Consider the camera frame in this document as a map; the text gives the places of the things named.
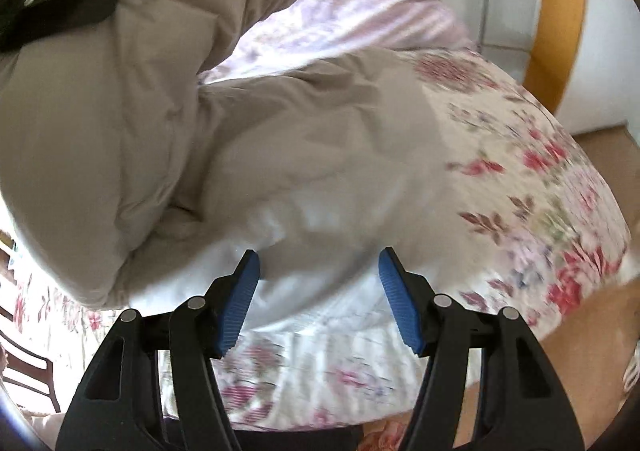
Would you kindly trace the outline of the beige quilted down jacket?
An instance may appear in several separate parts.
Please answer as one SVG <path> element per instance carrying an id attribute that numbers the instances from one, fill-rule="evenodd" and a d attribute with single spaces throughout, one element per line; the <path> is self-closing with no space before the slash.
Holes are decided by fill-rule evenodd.
<path id="1" fill-rule="evenodd" d="M 439 203 L 433 101 L 381 49 L 202 84 L 296 0 L 117 0 L 110 18 L 1 58 L 1 195 L 17 237 L 77 303 L 132 307 L 132 255 L 194 223 L 293 198 Z"/>

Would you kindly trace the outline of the dark wooden chair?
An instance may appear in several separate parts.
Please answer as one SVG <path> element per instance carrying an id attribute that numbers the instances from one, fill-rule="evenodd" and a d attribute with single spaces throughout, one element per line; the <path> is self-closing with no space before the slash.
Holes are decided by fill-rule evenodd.
<path id="1" fill-rule="evenodd" d="M 13 256 L 13 240 L 1 232 L 1 346 L 4 368 L 1 377 L 18 404 L 36 412 L 60 413 L 54 387 L 53 362 L 18 340 L 16 321 L 17 283 L 9 263 Z"/>

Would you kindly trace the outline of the pink crumpled duvet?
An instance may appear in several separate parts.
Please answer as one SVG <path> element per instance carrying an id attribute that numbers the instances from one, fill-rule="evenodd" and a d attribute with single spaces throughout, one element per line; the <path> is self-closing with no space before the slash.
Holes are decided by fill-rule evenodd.
<path id="1" fill-rule="evenodd" d="M 202 83 L 292 70 L 367 47 L 391 50 L 473 46 L 442 0 L 296 0 L 256 23 Z"/>

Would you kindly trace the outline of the floral bed sheet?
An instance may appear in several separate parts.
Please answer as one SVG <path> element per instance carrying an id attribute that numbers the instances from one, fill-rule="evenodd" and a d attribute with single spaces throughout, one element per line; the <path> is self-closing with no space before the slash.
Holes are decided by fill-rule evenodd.
<path id="1" fill-rule="evenodd" d="M 393 52 L 433 101 L 448 223 L 473 250 L 464 307 L 518 309 L 593 441 L 623 403 L 636 364 L 639 290 L 618 281 L 629 231 L 585 152 L 526 90 L 472 52 Z M 216 365 L 239 429 L 405 424 L 423 367 L 395 322 L 360 331 L 246 330 Z"/>

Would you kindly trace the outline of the white garment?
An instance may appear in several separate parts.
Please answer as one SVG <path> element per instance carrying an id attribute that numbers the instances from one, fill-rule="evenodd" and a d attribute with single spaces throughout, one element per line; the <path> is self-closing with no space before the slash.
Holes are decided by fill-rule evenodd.
<path id="1" fill-rule="evenodd" d="M 170 214 L 130 259 L 128 303 L 145 315 L 174 309 L 254 249 L 260 283 L 246 330 L 360 331 L 390 318 L 378 281 L 378 255 L 387 246 L 435 289 L 452 293 L 476 279 L 472 247 L 442 204 L 289 198 L 206 223 Z"/>

